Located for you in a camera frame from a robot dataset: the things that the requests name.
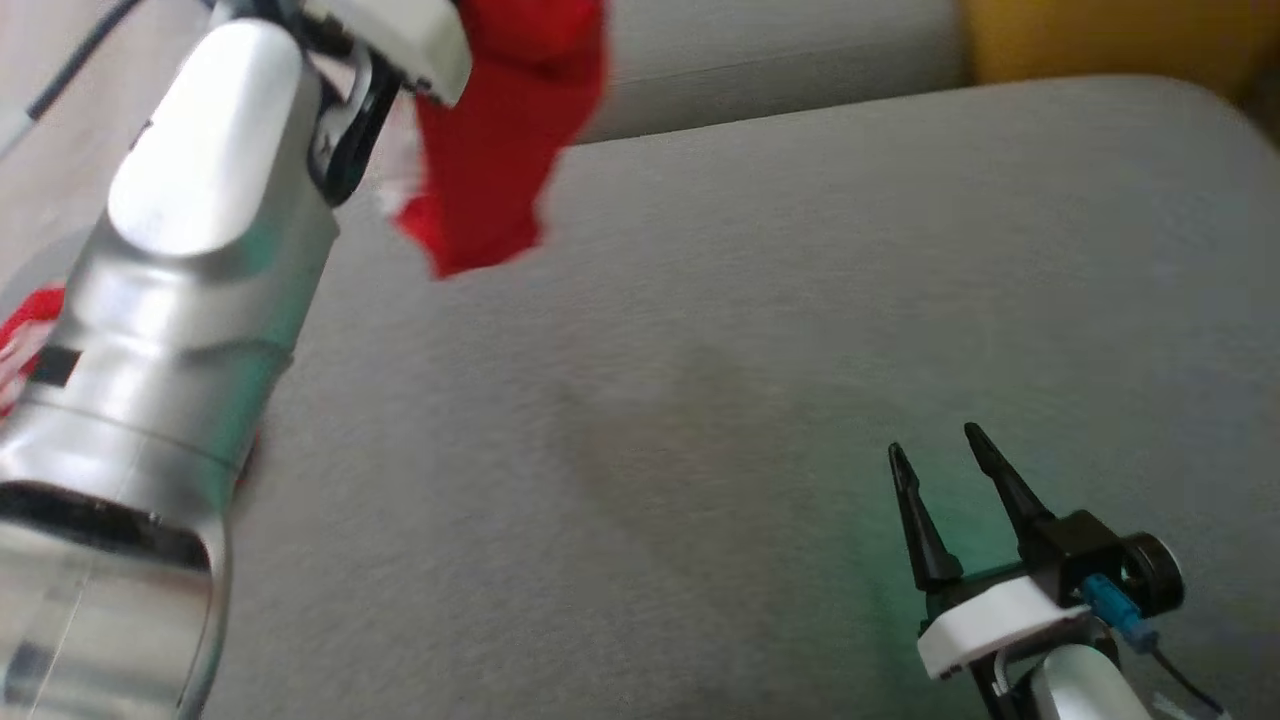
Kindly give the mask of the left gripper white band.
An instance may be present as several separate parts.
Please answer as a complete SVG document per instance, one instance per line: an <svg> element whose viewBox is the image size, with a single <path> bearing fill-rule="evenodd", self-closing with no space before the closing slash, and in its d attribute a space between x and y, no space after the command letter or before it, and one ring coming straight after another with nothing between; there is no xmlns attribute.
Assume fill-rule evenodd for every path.
<svg viewBox="0 0 1280 720"><path fill-rule="evenodd" d="M312 174L332 206L358 188L396 99L404 90L453 108L474 67L453 1L302 1L303 47L355 73L347 91L323 81Z"/></svg>

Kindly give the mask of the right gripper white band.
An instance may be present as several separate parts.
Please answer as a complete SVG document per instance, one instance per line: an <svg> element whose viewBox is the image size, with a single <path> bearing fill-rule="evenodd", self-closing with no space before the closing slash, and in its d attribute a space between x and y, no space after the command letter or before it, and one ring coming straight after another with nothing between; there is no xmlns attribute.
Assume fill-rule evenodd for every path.
<svg viewBox="0 0 1280 720"><path fill-rule="evenodd" d="M931 612L916 642L927 674L941 679L1000 650L1048 643L1051 632L1061 632L1064 644L1076 642L1117 660L1115 641L1075 593L1094 574L1119 579L1125 555L1120 536L1088 511L1057 518L978 423L966 421L964 433L995 484L1020 561L965 575L920 496L902 446L888 447L911 574Z"/></svg>

